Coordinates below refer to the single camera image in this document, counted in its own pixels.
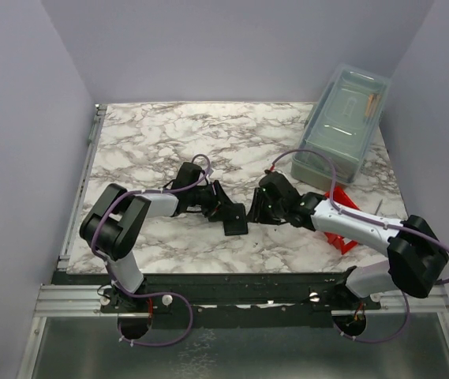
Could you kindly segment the black leather card holder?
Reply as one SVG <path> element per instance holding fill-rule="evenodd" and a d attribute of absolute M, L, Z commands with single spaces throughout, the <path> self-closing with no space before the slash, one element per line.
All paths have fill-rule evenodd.
<path fill-rule="evenodd" d="M 241 203 L 226 205 L 223 209 L 225 236 L 247 235 L 249 233 L 245 206 Z"/>

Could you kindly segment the red plastic bin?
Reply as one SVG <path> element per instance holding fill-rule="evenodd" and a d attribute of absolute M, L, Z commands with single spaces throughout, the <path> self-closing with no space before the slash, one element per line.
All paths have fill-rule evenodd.
<path fill-rule="evenodd" d="M 338 204 L 353 210 L 358 210 L 359 207 L 350 199 L 342 187 L 336 186 L 333 191 L 333 200 Z M 338 224 L 331 224 L 330 228 L 324 230 L 327 238 L 327 243 L 334 246 L 342 255 L 345 255 L 351 249 L 358 245 L 358 242 L 351 238 L 348 234 L 350 221 L 344 216 L 336 216 Z"/>

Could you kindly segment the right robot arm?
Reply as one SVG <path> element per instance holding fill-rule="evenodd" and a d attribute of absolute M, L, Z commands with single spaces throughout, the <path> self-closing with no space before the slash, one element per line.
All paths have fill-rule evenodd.
<path fill-rule="evenodd" d="M 383 254 L 385 261 L 346 270 L 334 292 L 336 303 L 346 310 L 372 294 L 395 289 L 414 298 L 427 298 L 449 260 L 448 249 L 421 217 L 373 216 L 318 193 L 301 195 L 294 188 L 257 187 L 249 218 L 254 223 L 285 222 L 340 235 Z"/>

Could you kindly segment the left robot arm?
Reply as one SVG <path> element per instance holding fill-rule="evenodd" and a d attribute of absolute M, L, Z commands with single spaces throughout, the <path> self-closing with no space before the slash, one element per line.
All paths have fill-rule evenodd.
<path fill-rule="evenodd" d="M 142 191 L 110 184 L 85 217 L 80 237 L 105 263 L 113 285 L 121 288 L 119 302 L 128 311 L 141 310 L 147 300 L 140 287 L 144 275 L 133 253 L 144 221 L 178 216 L 192 207 L 198 207 L 208 221 L 221 222 L 227 236 L 247 231 L 244 206 L 231 201 L 217 182 Z"/>

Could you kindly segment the clear plastic storage box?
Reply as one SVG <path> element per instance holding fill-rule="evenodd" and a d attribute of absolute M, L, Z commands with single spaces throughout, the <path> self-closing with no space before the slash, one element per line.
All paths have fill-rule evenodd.
<path fill-rule="evenodd" d="M 353 183 L 375 137 L 390 86 L 388 77 L 339 65 L 305 122 L 301 151 L 292 155 L 292 177 L 328 188 L 331 168 L 318 152 L 335 165 L 339 184 Z"/>

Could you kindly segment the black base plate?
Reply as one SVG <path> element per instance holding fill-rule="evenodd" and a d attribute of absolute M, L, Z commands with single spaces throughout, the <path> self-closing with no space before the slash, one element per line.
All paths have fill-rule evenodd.
<path fill-rule="evenodd" d="M 405 300 L 398 291 L 380 299 L 338 298 L 335 285 L 341 272 L 272 274 L 149 274 L 140 286 L 148 298 L 132 298 L 114 289 L 105 274 L 68 275 L 55 272 L 52 284 L 75 290 L 80 304 L 96 289 L 92 314 L 116 316 L 128 328 L 153 317 L 156 328 L 330 328 L 334 322 L 361 327 L 364 316 L 379 313 L 405 315 L 420 304 Z"/>

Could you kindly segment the aluminium mounting rail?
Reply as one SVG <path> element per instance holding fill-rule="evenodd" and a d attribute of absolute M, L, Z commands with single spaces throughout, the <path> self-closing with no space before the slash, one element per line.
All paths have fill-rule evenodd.
<path fill-rule="evenodd" d="M 443 287 L 436 287 L 426 299 L 404 299 L 398 291 L 374 294 L 363 301 L 365 311 L 369 313 L 401 313 L 410 304 L 412 313 L 446 313 L 449 312 L 449 299 Z M 229 299 L 219 301 L 195 302 L 197 312 L 206 309 L 232 310 L 282 309 L 295 306 L 293 300 L 260 300 L 233 302 Z M 131 302 L 121 300 L 115 295 L 103 295 L 96 285 L 47 285 L 40 288 L 36 301 L 37 317 L 91 317 L 105 314 L 120 314 L 125 317 L 140 317 L 147 314 L 147 307 L 139 299 Z"/>

